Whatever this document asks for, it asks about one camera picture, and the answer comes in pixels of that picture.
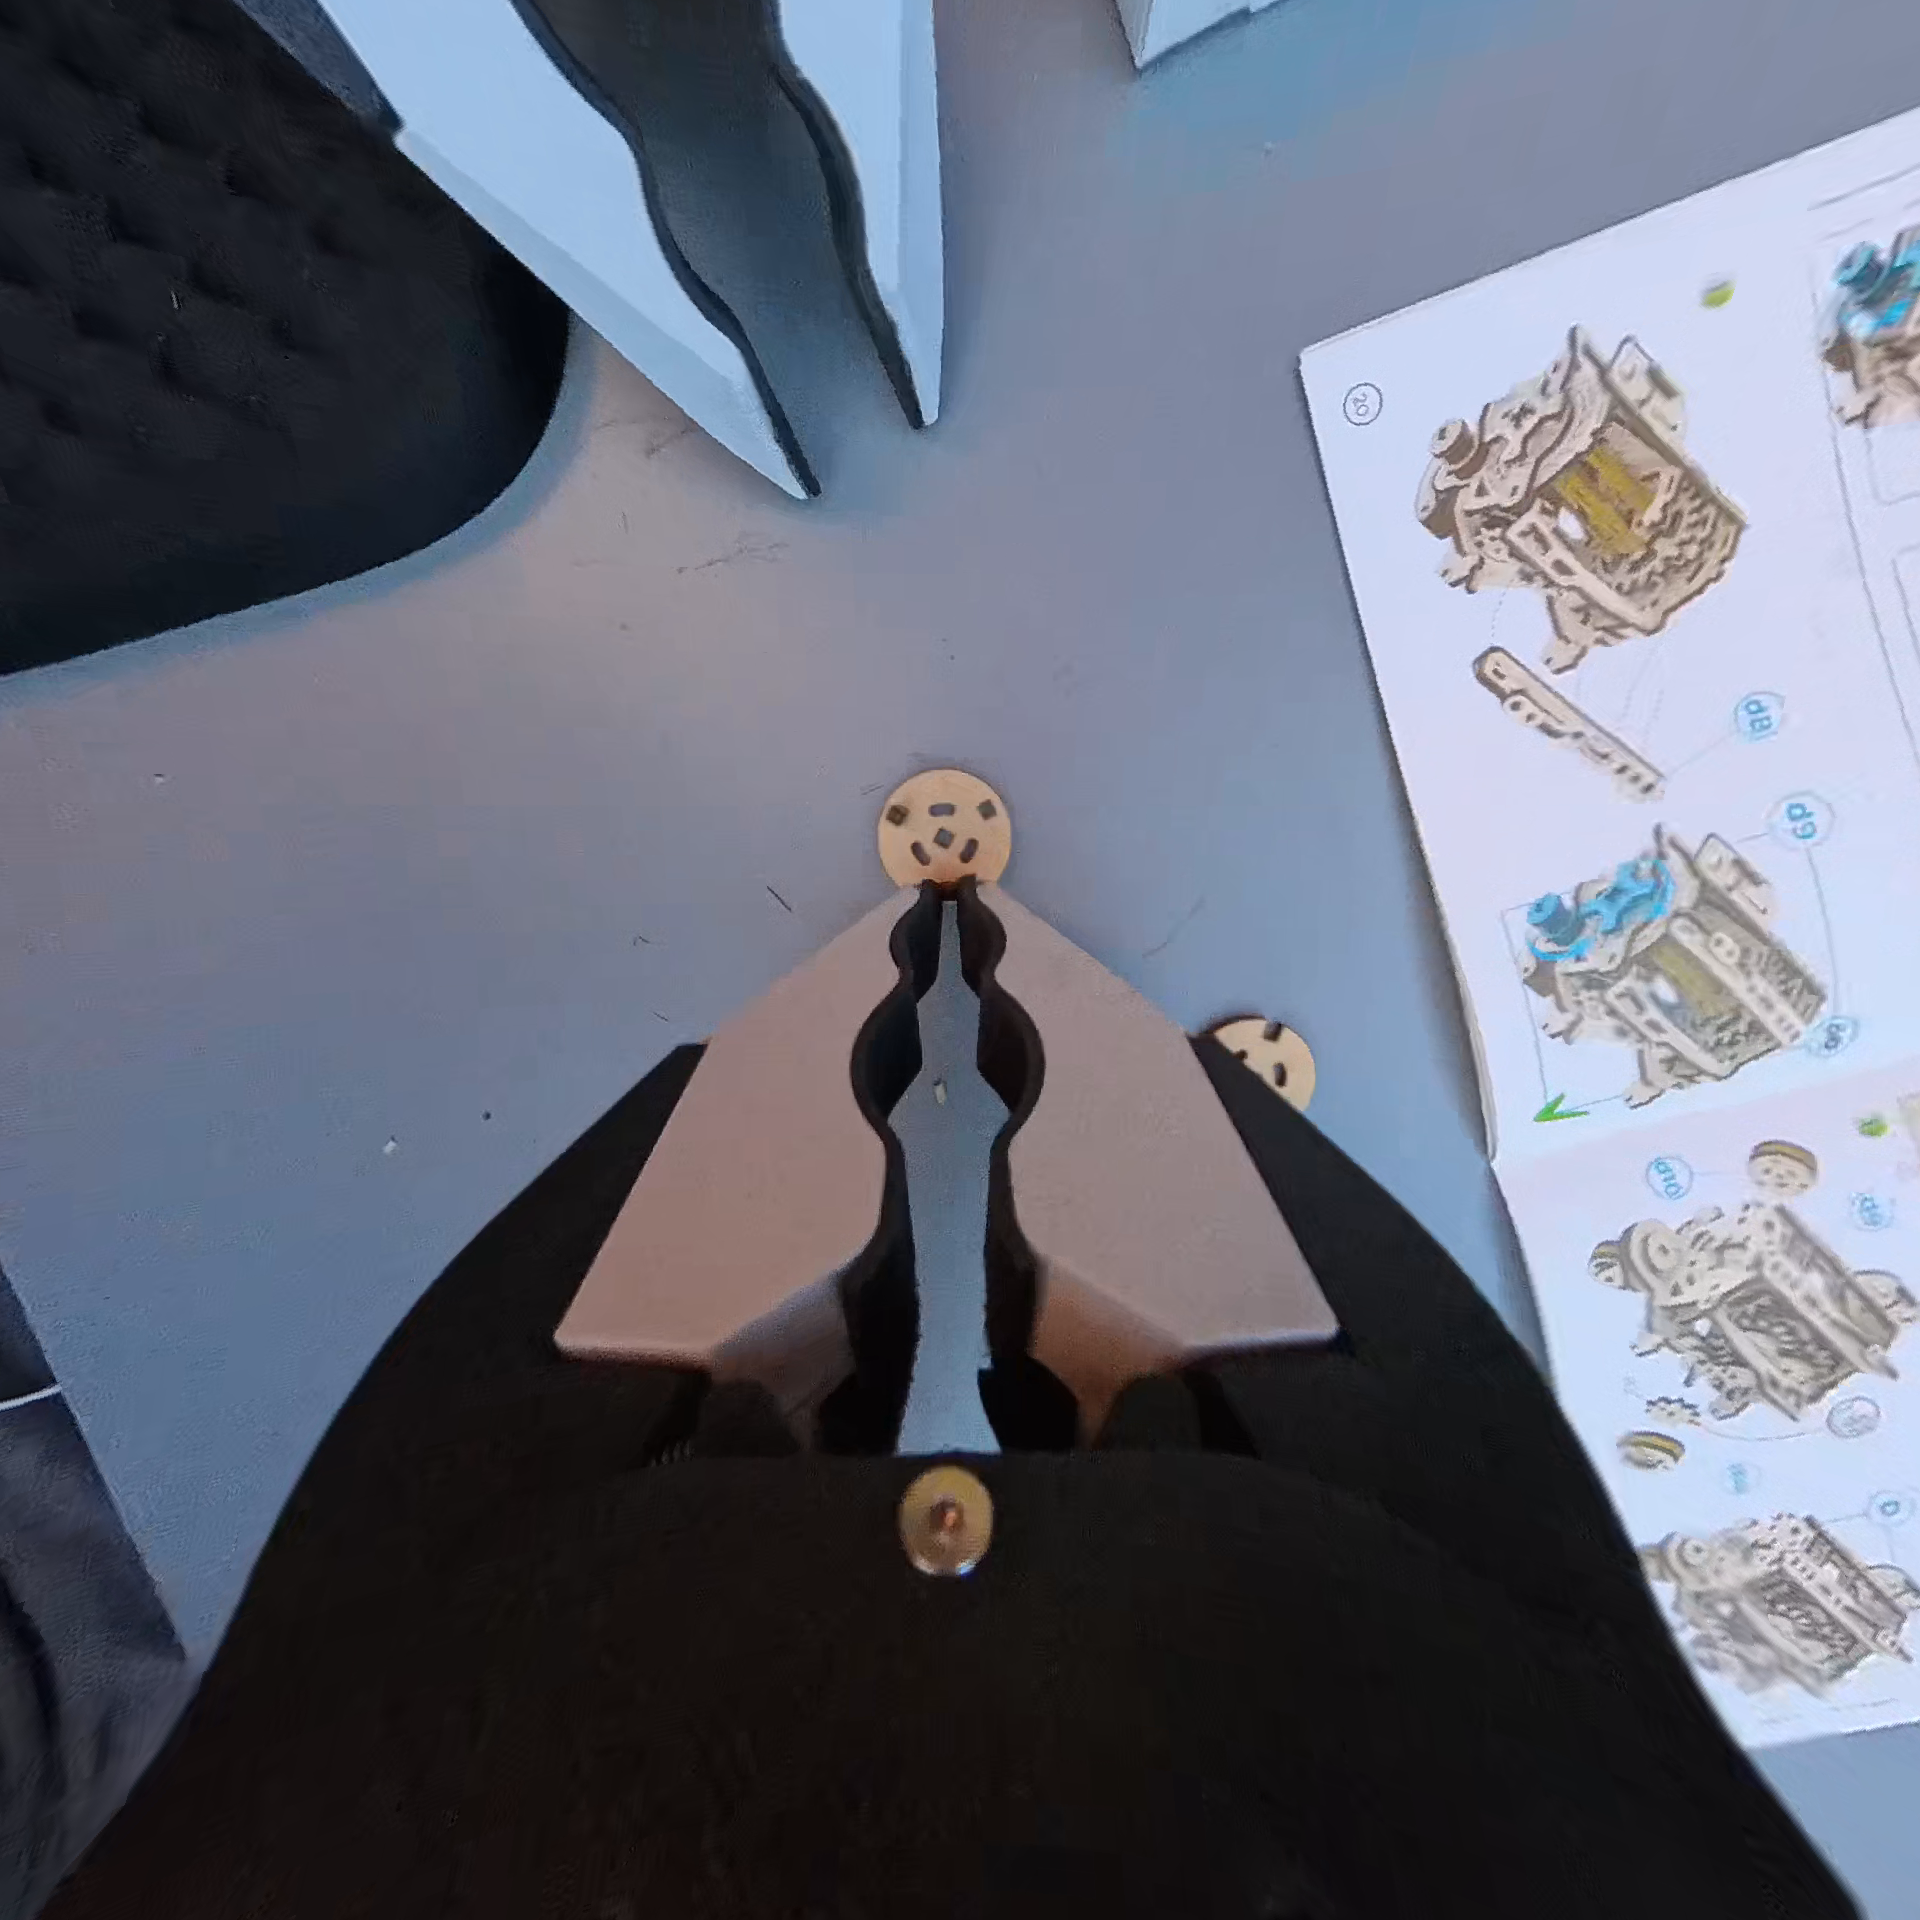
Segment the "white cardboard box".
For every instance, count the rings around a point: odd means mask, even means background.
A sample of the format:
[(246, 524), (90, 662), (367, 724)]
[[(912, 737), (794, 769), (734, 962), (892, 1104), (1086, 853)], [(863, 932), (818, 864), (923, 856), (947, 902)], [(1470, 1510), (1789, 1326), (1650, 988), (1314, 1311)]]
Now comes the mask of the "white cardboard box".
[(1214, 2), (1149, 2), (1117, 0), (1117, 17), (1127, 42), (1132, 66), (1140, 73), (1167, 52), (1200, 39), (1228, 21), (1272, 7), (1270, 0), (1214, 0)]

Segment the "black padded mat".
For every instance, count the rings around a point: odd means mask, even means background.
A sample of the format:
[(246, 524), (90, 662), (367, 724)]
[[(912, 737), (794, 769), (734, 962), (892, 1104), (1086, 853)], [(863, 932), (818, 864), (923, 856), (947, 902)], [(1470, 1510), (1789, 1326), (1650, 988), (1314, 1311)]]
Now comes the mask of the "black padded mat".
[(3, 6), (3, 674), (479, 517), (570, 313), (238, 2)]

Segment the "white instruction booklet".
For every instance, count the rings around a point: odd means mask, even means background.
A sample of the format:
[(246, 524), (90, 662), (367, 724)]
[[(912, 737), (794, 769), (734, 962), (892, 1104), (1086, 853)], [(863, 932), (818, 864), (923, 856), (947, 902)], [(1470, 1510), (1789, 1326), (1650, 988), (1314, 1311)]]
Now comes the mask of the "white instruction booklet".
[(1300, 359), (1549, 1376), (1746, 1747), (1918, 1721), (1918, 111)]

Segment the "grey desk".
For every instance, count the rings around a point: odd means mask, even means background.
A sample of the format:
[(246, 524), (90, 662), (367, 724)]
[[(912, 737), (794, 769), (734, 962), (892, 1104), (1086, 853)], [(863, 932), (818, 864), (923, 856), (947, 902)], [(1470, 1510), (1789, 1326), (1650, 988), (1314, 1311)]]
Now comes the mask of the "grey desk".
[(1915, 2), (947, 2), (947, 411), (828, 282), (794, 501), (580, 334), (479, 521), (3, 694), (3, 1263), (206, 1659), (400, 1316), (875, 895), (917, 764), (1538, 1344), (1300, 352), (1918, 106)]

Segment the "notched round wooden disc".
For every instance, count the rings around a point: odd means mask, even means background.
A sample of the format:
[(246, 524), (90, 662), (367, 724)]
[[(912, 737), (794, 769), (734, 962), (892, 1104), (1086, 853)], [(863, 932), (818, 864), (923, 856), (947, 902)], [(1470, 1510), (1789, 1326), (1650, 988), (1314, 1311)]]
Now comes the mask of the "notched round wooden disc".
[(1308, 1111), (1318, 1091), (1318, 1059), (1294, 1026), (1263, 1015), (1240, 1015), (1214, 1022), (1205, 1038), (1235, 1058), (1286, 1104), (1300, 1114)]

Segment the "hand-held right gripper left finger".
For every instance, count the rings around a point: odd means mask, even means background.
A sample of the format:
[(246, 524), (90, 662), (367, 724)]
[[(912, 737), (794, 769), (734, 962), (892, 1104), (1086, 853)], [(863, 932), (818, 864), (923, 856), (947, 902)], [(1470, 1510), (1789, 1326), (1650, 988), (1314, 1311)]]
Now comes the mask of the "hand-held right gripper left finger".
[(719, 1024), (566, 1306), (566, 1357), (764, 1389), (804, 1443), (892, 1449), (920, 1333), (891, 1126), (920, 1071), (938, 888), (874, 907)]

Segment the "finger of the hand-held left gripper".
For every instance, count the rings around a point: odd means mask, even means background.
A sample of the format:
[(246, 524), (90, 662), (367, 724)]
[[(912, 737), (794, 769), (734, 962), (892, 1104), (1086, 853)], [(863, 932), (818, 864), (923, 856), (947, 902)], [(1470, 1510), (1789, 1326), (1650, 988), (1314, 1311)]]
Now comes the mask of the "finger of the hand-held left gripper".
[(726, 452), (820, 479), (743, 320), (681, 247), (616, 2), (324, 2), (395, 148)]
[(944, 401), (947, 246), (930, 2), (521, 2), (635, 166), (667, 284), (748, 424), (793, 429), (810, 278), (840, 271), (910, 427)]

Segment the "round wooden disc with pegs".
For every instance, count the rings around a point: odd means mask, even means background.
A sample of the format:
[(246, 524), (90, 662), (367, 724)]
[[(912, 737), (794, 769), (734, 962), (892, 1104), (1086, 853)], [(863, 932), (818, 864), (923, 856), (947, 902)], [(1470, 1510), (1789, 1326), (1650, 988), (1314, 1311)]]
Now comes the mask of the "round wooden disc with pegs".
[(875, 853), (896, 889), (931, 884), (951, 895), (966, 878), (991, 884), (1014, 863), (1014, 812), (969, 769), (920, 769), (882, 801)]

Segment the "dark trousers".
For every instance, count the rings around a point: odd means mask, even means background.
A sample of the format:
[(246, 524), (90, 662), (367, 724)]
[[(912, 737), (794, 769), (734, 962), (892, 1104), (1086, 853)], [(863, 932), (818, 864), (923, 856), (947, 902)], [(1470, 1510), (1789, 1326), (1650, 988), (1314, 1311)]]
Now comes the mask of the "dark trousers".
[(3, 1913), (33, 1916), (168, 1739), (193, 1672), (3, 1284)]

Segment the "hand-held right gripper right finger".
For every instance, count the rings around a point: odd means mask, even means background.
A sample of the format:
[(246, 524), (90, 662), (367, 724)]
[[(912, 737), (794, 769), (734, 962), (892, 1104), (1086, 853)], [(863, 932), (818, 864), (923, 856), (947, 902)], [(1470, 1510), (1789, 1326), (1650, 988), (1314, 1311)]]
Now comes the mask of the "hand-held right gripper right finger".
[(1071, 1449), (1140, 1377), (1319, 1351), (1337, 1313), (1188, 1036), (993, 881), (955, 895), (991, 1146), (987, 1366), (1004, 1449)]

